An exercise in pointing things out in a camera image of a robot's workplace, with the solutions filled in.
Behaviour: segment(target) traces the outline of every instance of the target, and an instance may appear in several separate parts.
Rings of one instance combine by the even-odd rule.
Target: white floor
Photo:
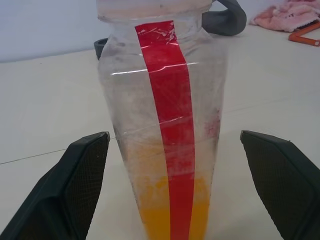
[[[287,37],[252,26],[220,37],[230,46],[229,68],[208,239],[282,239],[256,193],[241,130],[291,140],[320,167],[320,48]],[[101,131],[114,137],[97,63],[84,51],[0,64],[0,232],[71,142]],[[112,139],[87,239],[144,237]]]

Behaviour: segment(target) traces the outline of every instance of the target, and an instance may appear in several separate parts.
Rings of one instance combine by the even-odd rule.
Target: orange powder
[[[152,144],[152,141],[148,144],[133,142],[129,149],[126,165],[148,239],[174,240],[170,238],[169,181],[163,145]],[[195,174],[188,240],[203,240],[205,237],[211,176],[210,172]]]

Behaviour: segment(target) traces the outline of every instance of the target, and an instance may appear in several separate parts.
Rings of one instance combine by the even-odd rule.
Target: plastic bottle
[[[226,54],[201,27],[211,0],[98,0],[114,32],[99,62],[149,240],[203,240]]]

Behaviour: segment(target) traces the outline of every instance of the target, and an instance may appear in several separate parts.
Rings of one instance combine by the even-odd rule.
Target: white wall
[[[239,0],[249,18],[280,1]],[[212,10],[222,9],[213,4]],[[109,34],[95,0],[0,0],[0,62],[92,49]]]

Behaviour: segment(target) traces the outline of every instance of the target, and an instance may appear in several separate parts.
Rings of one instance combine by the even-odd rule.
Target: orange object
[[[316,29],[320,28],[320,22],[317,22],[313,25],[307,26],[301,30],[298,30],[294,33],[292,33],[289,36],[289,40],[301,44],[308,44],[316,47],[320,47],[320,39],[311,39],[307,37],[303,37],[302,35],[305,35],[307,33],[310,33]]]

